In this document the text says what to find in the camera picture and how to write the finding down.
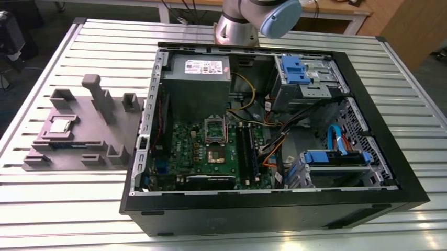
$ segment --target power supply label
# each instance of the power supply label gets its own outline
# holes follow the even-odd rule
[[[186,74],[223,74],[222,61],[189,60],[185,65]]]

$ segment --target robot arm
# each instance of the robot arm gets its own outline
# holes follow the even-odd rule
[[[218,44],[258,45],[258,31],[269,38],[281,38],[302,15],[300,0],[225,0],[215,29]]]

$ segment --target blue plastic latch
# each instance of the blue plastic latch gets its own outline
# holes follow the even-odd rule
[[[326,152],[310,152],[313,155],[313,160],[314,162],[320,163],[329,163],[330,159],[328,158],[328,153]]]
[[[328,153],[325,151],[316,151],[305,153],[305,161],[306,163],[329,163],[330,159],[328,157]]]
[[[306,163],[313,162],[313,155],[310,153],[305,153],[305,161],[306,161]]]
[[[369,152],[364,152],[362,155],[364,155],[365,162],[368,164],[370,164],[372,163],[372,155],[370,155],[370,153]]]
[[[306,66],[298,56],[284,56],[282,67],[288,75],[288,84],[309,85],[310,78],[306,75]]]

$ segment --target gray upright post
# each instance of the gray upright post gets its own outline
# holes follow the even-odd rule
[[[110,92],[101,88],[101,76],[97,74],[86,74],[83,79],[83,86],[91,91],[93,103],[95,108],[101,111],[107,124],[115,122],[114,117],[114,99]]]

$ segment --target aluminum extrusion table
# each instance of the aluminum extrusion table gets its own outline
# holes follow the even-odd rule
[[[150,238],[118,213],[126,172],[26,172],[57,88],[90,96],[87,73],[113,96],[146,97],[159,41],[213,43],[214,29],[78,19],[0,141],[0,248],[129,250],[436,250],[447,247],[447,122],[388,43],[373,37],[293,32],[266,47],[346,52],[432,202],[354,229]]]

